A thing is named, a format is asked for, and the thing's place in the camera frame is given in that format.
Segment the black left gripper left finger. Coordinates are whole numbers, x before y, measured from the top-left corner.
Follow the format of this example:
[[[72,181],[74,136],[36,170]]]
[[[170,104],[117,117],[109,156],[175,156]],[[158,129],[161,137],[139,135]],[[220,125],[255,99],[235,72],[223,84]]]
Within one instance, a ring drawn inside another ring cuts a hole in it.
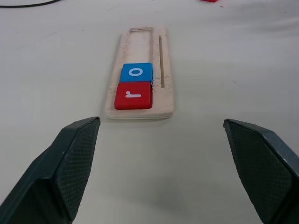
[[[0,224],[72,224],[92,168],[99,117],[64,127],[0,205]]]

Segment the blue letter o tile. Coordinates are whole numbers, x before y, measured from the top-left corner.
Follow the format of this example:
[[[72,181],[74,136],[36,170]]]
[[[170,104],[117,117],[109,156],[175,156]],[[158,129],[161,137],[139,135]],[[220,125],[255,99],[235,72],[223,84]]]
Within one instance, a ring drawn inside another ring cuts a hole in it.
[[[120,82],[152,82],[152,63],[125,63],[121,70]]]

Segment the wooden block holder tray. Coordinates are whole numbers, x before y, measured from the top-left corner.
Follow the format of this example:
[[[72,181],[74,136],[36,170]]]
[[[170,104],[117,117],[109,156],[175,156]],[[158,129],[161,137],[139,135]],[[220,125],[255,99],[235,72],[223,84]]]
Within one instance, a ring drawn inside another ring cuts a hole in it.
[[[151,63],[153,66],[152,107],[117,110],[114,107],[121,69],[125,63]],[[173,84],[165,28],[130,28],[120,40],[105,104],[110,119],[166,119],[173,115]]]

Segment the red letter r tile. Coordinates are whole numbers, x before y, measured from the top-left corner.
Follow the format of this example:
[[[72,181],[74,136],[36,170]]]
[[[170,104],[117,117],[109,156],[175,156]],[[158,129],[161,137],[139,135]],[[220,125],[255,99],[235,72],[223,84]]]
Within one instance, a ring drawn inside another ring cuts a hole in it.
[[[139,110],[152,107],[150,82],[118,83],[114,107],[117,110]]]

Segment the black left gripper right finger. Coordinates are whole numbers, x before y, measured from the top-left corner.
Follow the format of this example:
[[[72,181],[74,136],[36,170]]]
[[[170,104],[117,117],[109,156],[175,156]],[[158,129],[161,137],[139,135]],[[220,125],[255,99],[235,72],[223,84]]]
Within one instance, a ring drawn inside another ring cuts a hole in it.
[[[233,160],[263,224],[299,224],[299,156],[273,131],[226,119]]]

